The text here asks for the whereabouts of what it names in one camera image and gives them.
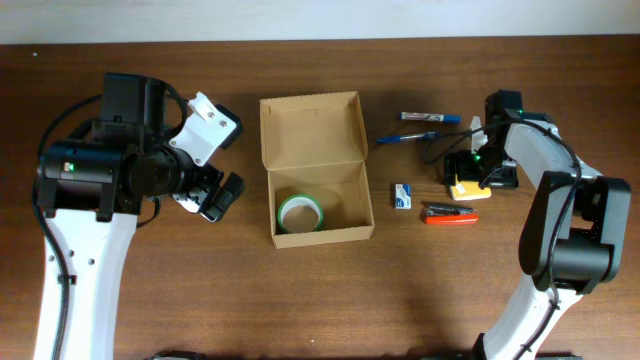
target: cardboard box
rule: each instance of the cardboard box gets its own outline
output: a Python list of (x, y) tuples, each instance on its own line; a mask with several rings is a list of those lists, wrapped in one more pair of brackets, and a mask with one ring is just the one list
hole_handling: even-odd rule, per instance
[[(368, 147), (358, 93), (260, 100), (260, 127), (276, 248), (371, 238)], [(321, 231), (285, 234), (280, 229), (277, 209), (294, 194), (320, 203)]]

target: wooden table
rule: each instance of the wooden table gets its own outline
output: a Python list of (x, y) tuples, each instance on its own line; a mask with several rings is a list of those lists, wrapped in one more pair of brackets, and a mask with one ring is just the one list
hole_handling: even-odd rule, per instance
[[(520, 276), (518, 241), (534, 195), (524, 174), (519, 190), (472, 203), (478, 224), (425, 226), (419, 202), (449, 200), (439, 167), (421, 162), (419, 144), (373, 144), (394, 132), (438, 128), (401, 128), (397, 113), (457, 113), (464, 128), (483, 115), (487, 95), (520, 90), (525, 109), (551, 114), (585, 162), (637, 190), (639, 58), (638, 36), (0, 47), (0, 358), (29, 359), (35, 343), (44, 264), (29, 203), (36, 143), (55, 115), (100, 93), (104, 72), (154, 76), (187, 97), (202, 91), (245, 125), (214, 159), (247, 185), (222, 223), (166, 201), (136, 233), (120, 288), (115, 358), (176, 348), (344, 357), (469, 349), (498, 319)], [(344, 90), (358, 90), (362, 100), (373, 238), (275, 250), (258, 100)], [(79, 111), (54, 137), (97, 111)], [(390, 207), (396, 182), (413, 186), (411, 211)], [(572, 308), (544, 351), (637, 357), (639, 204), (636, 191), (620, 275)]]

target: blue marker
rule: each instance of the blue marker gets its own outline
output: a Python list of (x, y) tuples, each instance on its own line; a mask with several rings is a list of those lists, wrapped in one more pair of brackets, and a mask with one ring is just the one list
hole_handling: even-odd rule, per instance
[(460, 115), (401, 112), (400, 120), (418, 120), (418, 121), (429, 121), (429, 122), (441, 122), (443, 124), (459, 124)]
[(378, 144), (392, 144), (399, 143), (403, 141), (422, 141), (422, 140), (431, 140), (437, 136), (440, 136), (440, 133), (437, 132), (428, 132), (422, 134), (413, 134), (413, 135), (396, 135), (396, 136), (385, 136), (383, 138), (378, 138), (376, 143)]

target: white wall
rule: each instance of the white wall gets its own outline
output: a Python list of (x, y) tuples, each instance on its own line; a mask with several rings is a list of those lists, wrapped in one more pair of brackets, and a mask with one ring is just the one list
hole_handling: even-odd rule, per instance
[(0, 43), (640, 33), (639, 0), (0, 0)]

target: roll of tape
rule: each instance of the roll of tape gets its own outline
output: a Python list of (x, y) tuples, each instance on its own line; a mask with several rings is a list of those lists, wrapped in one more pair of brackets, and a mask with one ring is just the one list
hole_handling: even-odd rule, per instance
[(316, 201), (316, 199), (314, 199), (309, 195), (304, 195), (304, 194), (290, 196), (285, 201), (283, 201), (282, 204), (280, 204), (280, 208), (278, 209), (278, 224), (280, 225), (282, 230), (287, 234), (290, 234), (293, 232), (305, 232), (305, 231), (291, 231), (290, 229), (287, 229), (287, 227), (284, 225), (285, 223), (284, 219), (287, 216), (287, 214), (291, 210), (299, 207), (306, 207), (315, 211), (315, 213), (318, 216), (318, 221), (316, 225), (313, 227), (313, 229), (310, 229), (310, 231), (320, 230), (320, 228), (322, 227), (322, 220), (324, 219), (324, 213), (322, 212), (322, 207), (320, 206), (318, 201)]

